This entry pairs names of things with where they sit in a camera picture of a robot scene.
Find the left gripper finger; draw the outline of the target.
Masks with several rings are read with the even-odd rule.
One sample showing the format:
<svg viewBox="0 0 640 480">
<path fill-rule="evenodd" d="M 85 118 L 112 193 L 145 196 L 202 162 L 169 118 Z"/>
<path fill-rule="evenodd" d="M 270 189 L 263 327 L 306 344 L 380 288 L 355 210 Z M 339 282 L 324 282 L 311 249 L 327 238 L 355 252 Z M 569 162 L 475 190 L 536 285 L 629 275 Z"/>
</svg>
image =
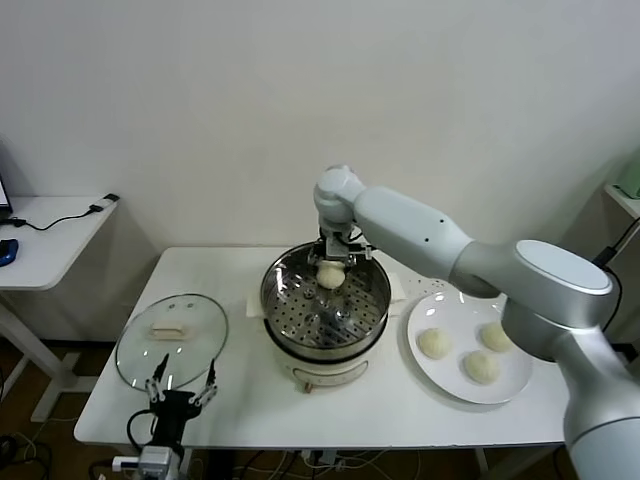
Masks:
<svg viewBox="0 0 640 480">
<path fill-rule="evenodd" d="M 145 391 L 150 404 L 156 404 L 164 400 L 161 380 L 166 370 L 168 360 L 169 354 L 166 353 L 161 362 L 156 366 L 153 375 L 145 381 Z"/>
<path fill-rule="evenodd" d="M 215 397 L 215 395 L 217 394 L 217 390 L 218 387 L 216 384 L 215 360 L 212 359 L 210 362 L 204 387 L 198 394 L 193 397 L 192 403 L 197 407 L 205 408 L 208 403 Z"/>
</svg>

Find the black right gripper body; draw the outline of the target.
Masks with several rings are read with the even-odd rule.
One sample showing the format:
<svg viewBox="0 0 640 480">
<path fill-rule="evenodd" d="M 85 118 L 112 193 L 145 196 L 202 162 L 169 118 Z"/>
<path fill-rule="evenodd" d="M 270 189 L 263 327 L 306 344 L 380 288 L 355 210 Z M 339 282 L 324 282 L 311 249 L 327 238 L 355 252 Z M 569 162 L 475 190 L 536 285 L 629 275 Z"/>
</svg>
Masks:
<svg viewBox="0 0 640 480">
<path fill-rule="evenodd" d="M 320 256 L 325 260 L 342 260 L 361 250 L 361 245 L 350 240 L 349 230 L 321 228 L 319 236 Z"/>
</svg>

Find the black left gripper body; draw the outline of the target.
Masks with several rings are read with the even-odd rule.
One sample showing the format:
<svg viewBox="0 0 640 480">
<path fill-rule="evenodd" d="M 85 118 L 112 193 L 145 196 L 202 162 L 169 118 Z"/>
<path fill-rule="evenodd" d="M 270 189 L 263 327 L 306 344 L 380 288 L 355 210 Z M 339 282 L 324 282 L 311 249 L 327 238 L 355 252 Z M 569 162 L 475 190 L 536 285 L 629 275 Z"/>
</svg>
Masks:
<svg viewBox="0 0 640 480">
<path fill-rule="evenodd" d="M 149 403 L 156 425 L 150 444 L 153 446 L 178 447 L 188 421 L 198 416 L 196 394 L 183 391 L 165 391 L 163 400 Z"/>
</svg>

